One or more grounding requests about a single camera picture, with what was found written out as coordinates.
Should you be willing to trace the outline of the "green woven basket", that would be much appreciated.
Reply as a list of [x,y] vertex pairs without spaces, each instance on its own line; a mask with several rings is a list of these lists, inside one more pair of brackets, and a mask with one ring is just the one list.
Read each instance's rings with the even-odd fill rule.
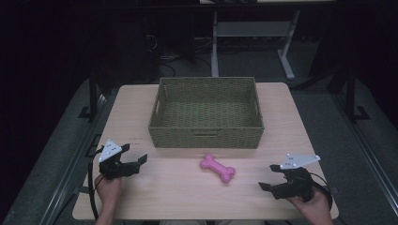
[[264,130],[252,77],[162,78],[148,125],[160,148],[255,149]]

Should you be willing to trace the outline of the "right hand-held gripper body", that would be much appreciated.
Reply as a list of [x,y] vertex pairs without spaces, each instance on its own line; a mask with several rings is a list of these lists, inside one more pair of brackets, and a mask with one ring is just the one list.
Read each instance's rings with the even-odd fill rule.
[[305,202],[309,201],[312,194],[313,178],[305,169],[306,165],[320,160],[318,155],[287,154],[281,166],[282,174],[286,179],[283,184],[275,185],[271,192],[275,199],[287,199],[301,197]]

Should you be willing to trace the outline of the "pink bone-shaped dog toy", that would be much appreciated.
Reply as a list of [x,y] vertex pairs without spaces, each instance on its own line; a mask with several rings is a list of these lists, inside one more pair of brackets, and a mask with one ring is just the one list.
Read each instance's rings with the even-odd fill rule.
[[236,170],[233,167],[223,166],[210,154],[205,155],[199,165],[202,169],[209,169],[215,172],[225,184],[228,184],[236,173]]

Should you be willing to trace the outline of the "person's left hand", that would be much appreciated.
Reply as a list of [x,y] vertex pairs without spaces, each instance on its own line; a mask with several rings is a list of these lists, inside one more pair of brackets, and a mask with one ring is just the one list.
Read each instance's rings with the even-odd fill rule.
[[106,209],[115,208],[122,193],[122,179],[115,178],[108,180],[104,175],[100,174],[95,179],[95,185],[102,202],[102,207]]

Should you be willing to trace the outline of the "grey metal floor rail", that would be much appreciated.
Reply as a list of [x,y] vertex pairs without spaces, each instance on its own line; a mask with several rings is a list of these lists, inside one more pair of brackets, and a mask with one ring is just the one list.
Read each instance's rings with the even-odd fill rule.
[[55,186],[39,225],[54,225],[73,190],[82,185],[87,173],[87,155],[95,150],[94,143],[100,136],[106,97],[100,94],[89,105],[87,102],[80,105],[80,99],[71,102],[46,150],[43,166],[48,173],[54,173],[48,175],[48,181],[54,181]]
[[357,121],[348,116],[347,112],[345,111],[343,100],[337,95],[332,95],[331,99],[337,107],[339,113],[342,115],[345,123],[348,126],[348,129],[355,137],[355,140],[360,146],[360,150],[372,174],[374,175],[375,180],[383,191],[388,203],[390,204],[390,207],[398,217],[398,188],[393,185],[385,170],[382,168],[382,165],[376,158],[371,145],[366,141],[363,132],[360,130]]

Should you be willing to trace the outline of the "person's right hand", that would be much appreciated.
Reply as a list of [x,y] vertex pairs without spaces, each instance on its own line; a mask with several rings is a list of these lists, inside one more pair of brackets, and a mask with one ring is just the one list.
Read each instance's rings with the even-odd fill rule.
[[293,204],[310,225],[333,225],[327,197],[316,187],[313,197],[303,202],[299,197],[287,199]]

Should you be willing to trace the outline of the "grey metal desk frame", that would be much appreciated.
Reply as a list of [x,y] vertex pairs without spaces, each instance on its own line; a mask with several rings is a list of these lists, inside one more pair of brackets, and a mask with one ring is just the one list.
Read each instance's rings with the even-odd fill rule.
[[210,55],[211,76],[219,76],[218,38],[285,38],[284,45],[277,51],[285,77],[288,81],[296,79],[287,59],[287,54],[295,34],[300,11],[296,10],[290,21],[277,22],[222,22],[218,12],[213,13],[212,49]]

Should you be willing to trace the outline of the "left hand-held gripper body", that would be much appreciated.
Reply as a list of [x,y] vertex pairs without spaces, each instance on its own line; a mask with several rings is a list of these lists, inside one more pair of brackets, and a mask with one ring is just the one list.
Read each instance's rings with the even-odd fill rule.
[[128,167],[127,163],[121,161],[121,146],[109,139],[106,144],[101,147],[99,156],[99,172],[106,179],[128,177],[140,171],[140,167]]

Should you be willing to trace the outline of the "black metal stand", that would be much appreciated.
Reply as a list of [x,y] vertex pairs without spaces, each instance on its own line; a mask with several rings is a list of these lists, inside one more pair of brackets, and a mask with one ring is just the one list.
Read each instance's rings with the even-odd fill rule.
[[351,68],[346,76],[345,113],[351,123],[356,123],[358,120],[369,120],[370,116],[365,109],[362,106],[355,105],[355,95],[356,75]]
[[95,70],[92,70],[88,79],[89,105],[82,107],[79,118],[86,118],[92,122],[98,114],[99,88]]

